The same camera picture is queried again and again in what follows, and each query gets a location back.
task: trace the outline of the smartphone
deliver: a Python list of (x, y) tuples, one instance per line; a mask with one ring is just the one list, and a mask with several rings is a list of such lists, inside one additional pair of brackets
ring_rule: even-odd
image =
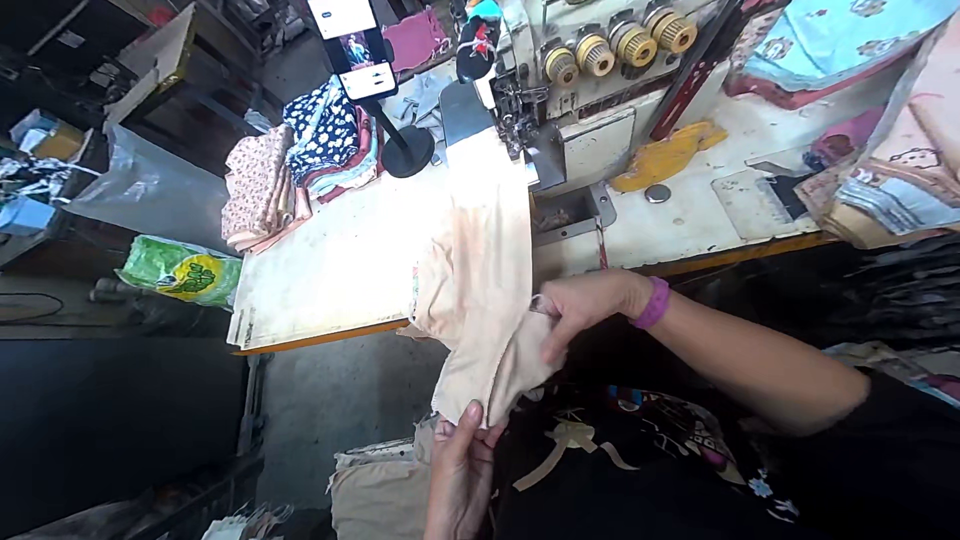
[(396, 95), (396, 77), (370, 0), (308, 0), (307, 5), (350, 101)]

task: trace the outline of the purple watch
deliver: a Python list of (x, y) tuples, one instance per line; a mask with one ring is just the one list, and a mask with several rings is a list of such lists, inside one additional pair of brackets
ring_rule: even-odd
[(670, 285), (660, 278), (650, 278), (650, 283), (654, 286), (654, 293), (650, 295), (647, 307), (639, 317), (630, 321), (630, 324), (641, 330), (649, 330), (656, 325), (670, 307)]

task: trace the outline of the black shirt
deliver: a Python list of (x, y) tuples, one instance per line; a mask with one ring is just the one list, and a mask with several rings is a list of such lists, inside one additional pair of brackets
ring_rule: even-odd
[[(960, 411), (880, 373), (867, 400), (805, 438), (750, 435), (692, 402), (613, 386), (547, 387), (521, 400), (496, 449), (487, 537), (813, 538), (955, 534)], [(525, 491), (557, 419), (603, 450), (567, 449)]]

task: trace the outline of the black round base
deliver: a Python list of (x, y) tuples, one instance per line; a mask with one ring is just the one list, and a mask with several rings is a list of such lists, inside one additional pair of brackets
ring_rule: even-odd
[(433, 158), (435, 143), (433, 136), (424, 128), (407, 126), (400, 129), (400, 136), (407, 143), (402, 148), (394, 137), (383, 146), (383, 168), (395, 178), (408, 178), (423, 170)]

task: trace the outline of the yellow label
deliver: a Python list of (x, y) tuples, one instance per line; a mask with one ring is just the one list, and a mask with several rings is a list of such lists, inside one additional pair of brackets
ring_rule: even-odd
[(166, 282), (156, 290), (167, 296), (191, 301), (213, 290), (223, 276), (223, 268), (224, 264), (217, 258), (203, 254), (194, 255), (178, 264), (177, 268), (174, 268), (173, 276), (168, 276)]

